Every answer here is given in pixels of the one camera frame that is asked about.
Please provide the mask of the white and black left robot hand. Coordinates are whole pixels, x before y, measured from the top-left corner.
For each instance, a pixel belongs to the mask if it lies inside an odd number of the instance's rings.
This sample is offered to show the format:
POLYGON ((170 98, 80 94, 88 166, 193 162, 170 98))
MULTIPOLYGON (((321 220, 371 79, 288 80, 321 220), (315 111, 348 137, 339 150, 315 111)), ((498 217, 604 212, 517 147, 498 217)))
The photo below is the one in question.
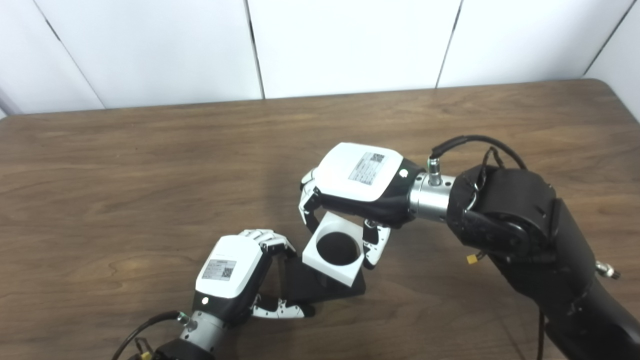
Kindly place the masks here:
POLYGON ((298 254, 285 235, 272 229, 247 228, 220 237, 196 278, 192 310, 213 316, 229 328, 249 317, 314 317, 312 305, 259 293, 277 256, 295 259, 298 254))

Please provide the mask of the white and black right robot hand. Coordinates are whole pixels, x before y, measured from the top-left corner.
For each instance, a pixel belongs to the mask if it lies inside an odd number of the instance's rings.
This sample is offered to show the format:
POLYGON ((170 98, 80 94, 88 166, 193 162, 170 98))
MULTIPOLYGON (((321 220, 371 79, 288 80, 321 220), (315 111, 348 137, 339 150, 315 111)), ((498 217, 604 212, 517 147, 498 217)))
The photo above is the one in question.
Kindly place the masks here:
POLYGON ((410 192, 425 171, 395 150, 341 142, 302 177, 298 210, 312 233, 320 224, 318 208, 362 218, 363 266, 372 270, 391 230, 415 219, 410 192))

